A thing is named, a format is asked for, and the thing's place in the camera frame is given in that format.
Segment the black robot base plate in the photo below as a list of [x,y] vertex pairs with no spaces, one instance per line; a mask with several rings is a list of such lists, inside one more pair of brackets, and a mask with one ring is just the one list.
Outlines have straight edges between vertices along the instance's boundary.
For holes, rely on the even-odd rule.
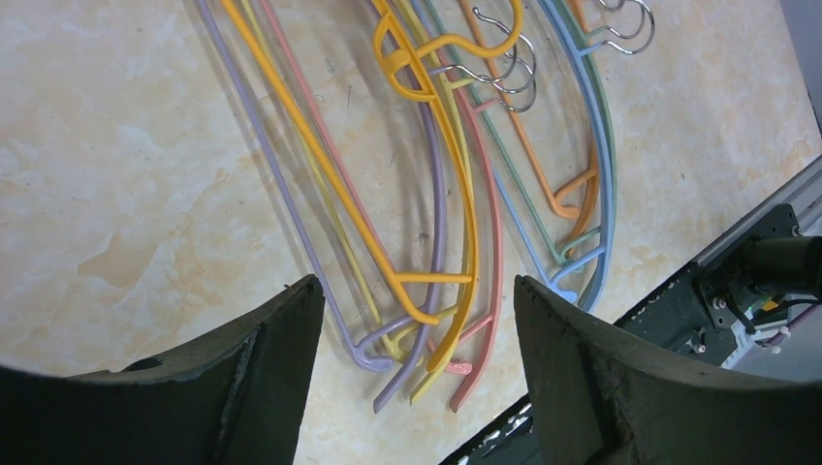
[[[733,369],[733,355],[747,346],[774,349],[785,342],[804,314],[821,306],[811,295],[781,294],[745,309],[715,299],[708,305],[696,280],[750,239],[817,236],[802,231],[793,207],[769,208],[748,226],[737,225],[717,244],[717,251],[692,261],[611,325],[674,354]],[[448,457],[451,464],[546,464],[534,430],[529,394]]]

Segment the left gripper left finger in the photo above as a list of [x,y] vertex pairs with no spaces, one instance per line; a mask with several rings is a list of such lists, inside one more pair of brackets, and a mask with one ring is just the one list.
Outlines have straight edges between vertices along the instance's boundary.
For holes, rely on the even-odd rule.
[[290,464],[324,319],[313,275],[119,372],[1,370],[5,464]]

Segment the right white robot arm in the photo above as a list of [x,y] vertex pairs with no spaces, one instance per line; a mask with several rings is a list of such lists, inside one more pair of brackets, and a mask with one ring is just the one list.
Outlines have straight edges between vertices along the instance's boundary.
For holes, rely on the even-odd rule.
[[742,310],[777,295],[821,296],[821,238],[750,239],[696,280],[703,300]]

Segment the purple wire hanger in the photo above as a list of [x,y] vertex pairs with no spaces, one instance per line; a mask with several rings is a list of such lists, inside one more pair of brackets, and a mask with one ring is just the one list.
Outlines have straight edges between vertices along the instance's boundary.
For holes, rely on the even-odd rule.
[[[211,127],[220,154],[256,169],[270,196],[263,225],[248,235],[252,257],[278,277],[327,278],[337,304],[331,342],[359,342],[400,316],[388,285],[340,201],[317,179],[319,164],[266,82],[221,3],[193,5],[198,32],[230,111]],[[433,190],[449,192],[452,170],[431,174],[425,112],[381,75],[369,42],[376,13],[367,1],[238,2],[237,9],[294,96],[335,171],[360,199],[395,267],[432,262]]]

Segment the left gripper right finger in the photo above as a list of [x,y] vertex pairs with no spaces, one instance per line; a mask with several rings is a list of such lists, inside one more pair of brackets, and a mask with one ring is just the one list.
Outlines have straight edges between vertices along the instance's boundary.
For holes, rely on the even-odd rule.
[[546,464],[817,464],[821,386],[659,348],[529,276],[514,310]]

